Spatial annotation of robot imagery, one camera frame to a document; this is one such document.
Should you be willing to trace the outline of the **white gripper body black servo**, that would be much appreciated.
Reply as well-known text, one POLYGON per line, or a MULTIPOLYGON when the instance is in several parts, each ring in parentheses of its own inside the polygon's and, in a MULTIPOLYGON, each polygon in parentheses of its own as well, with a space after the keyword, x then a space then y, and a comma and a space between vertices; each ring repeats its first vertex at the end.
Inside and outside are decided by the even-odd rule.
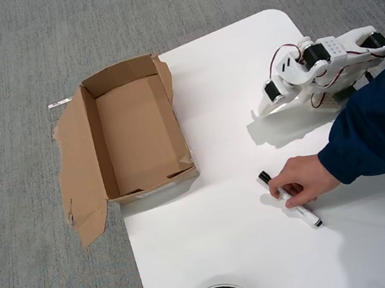
POLYGON ((299 87, 281 76, 274 75, 264 84, 264 91, 272 105, 290 103, 299 95, 299 87))

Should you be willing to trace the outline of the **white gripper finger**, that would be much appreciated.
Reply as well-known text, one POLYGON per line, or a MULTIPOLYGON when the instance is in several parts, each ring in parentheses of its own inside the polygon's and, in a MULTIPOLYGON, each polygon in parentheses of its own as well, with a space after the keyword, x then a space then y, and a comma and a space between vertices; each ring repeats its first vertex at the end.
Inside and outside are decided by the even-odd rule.
POLYGON ((298 97, 295 98, 278 98, 274 102, 269 99, 270 102, 270 112, 265 114, 259 114, 259 116, 269 116, 271 114, 276 114, 277 112, 282 112, 284 110, 288 110, 289 108, 295 107, 299 105, 300 100, 298 97))
POLYGON ((262 99, 259 103, 257 112, 259 114, 265 114, 270 112, 270 102, 268 93, 265 91, 265 86, 262 88, 262 99))

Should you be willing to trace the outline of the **person's bare hand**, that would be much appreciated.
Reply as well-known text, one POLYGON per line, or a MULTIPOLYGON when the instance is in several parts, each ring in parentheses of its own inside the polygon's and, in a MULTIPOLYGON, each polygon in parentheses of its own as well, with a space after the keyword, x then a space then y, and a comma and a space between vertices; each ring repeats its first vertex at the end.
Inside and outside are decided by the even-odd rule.
POLYGON ((318 196, 332 191, 340 182, 323 167, 317 155, 290 158, 280 173, 269 181, 270 194, 278 199, 279 189, 291 197, 285 202, 287 209, 315 201, 318 196))

